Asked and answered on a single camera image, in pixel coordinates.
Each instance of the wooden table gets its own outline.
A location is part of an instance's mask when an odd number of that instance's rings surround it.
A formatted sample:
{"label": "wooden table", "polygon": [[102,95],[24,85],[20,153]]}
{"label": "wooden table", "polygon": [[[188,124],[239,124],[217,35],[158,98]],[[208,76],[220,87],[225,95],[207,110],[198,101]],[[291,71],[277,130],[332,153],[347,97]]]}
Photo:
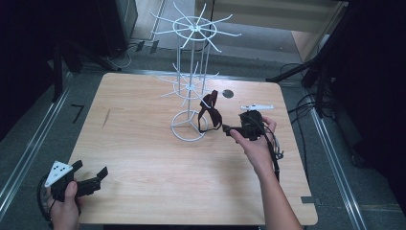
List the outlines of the wooden table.
{"label": "wooden table", "polygon": [[[315,224],[314,205],[301,201],[311,193],[280,87],[237,80],[208,80],[207,85],[220,93],[216,108],[227,125],[240,127],[242,105],[275,106],[261,114],[278,123],[282,188],[301,224]],[[221,95],[225,89],[234,92],[232,99]],[[83,161],[78,180],[104,166],[109,175],[101,190],[84,198],[80,222],[263,225],[259,181],[242,148],[222,130],[195,142],[175,137],[171,120],[187,108],[175,94],[160,98],[171,91],[171,83],[153,76],[103,77],[70,164]],[[192,101],[192,108],[200,110],[199,103]]]}

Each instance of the dark wall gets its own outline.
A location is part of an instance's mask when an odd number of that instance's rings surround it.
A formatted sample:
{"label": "dark wall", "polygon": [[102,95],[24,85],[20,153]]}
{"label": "dark wall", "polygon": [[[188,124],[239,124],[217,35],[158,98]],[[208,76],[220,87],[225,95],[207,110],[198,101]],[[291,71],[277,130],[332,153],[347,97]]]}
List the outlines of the dark wall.
{"label": "dark wall", "polygon": [[46,1],[0,0],[0,140],[52,84]]}
{"label": "dark wall", "polygon": [[353,146],[388,178],[406,210],[406,1],[364,1],[346,42],[328,59],[344,105],[362,140]]}

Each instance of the brown strap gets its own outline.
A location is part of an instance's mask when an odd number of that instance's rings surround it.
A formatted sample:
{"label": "brown strap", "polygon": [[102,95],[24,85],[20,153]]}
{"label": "brown strap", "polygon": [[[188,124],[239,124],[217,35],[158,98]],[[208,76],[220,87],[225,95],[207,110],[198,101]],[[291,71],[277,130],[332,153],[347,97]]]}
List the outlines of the brown strap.
{"label": "brown strap", "polygon": [[[197,117],[197,122],[199,124],[199,132],[206,132],[209,130],[218,130],[221,125],[223,124],[223,119],[221,117],[221,114],[218,112],[217,109],[214,108],[215,102],[217,101],[217,94],[218,92],[216,90],[213,90],[212,94],[208,94],[204,96],[203,102],[200,102],[200,106],[202,106],[202,109],[199,112],[199,115]],[[207,130],[201,130],[200,129],[200,119],[203,116],[204,112],[208,111],[210,114],[210,117],[212,118],[213,126],[214,128],[207,129]]]}

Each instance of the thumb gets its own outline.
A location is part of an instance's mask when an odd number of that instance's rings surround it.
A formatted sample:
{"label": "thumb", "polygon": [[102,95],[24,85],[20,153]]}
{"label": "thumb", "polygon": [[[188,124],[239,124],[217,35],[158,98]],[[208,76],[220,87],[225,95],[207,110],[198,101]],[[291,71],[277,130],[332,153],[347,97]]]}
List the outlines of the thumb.
{"label": "thumb", "polygon": [[77,191],[78,191],[78,183],[76,181],[71,181],[65,190],[65,203],[66,202],[75,203],[75,195]]}

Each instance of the human hand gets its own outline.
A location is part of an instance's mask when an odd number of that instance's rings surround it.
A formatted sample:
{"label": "human hand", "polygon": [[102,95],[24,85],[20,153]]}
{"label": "human hand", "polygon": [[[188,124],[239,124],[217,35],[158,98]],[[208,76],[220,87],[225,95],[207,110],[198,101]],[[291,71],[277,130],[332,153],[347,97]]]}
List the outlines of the human hand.
{"label": "human hand", "polygon": [[[267,124],[269,129],[265,129],[266,135],[269,141],[272,141],[272,134],[269,130],[275,132],[277,123],[268,117],[262,117],[262,120]],[[248,160],[254,167],[254,171],[258,175],[259,179],[263,176],[274,174],[271,154],[269,152],[268,144],[264,136],[261,136],[256,141],[249,141],[241,136],[241,134],[235,129],[230,130],[231,136],[239,143],[244,149]]]}
{"label": "human hand", "polygon": [[78,183],[71,181],[65,190],[65,201],[54,200],[50,195],[48,208],[55,230],[79,229],[79,210],[75,202]]}

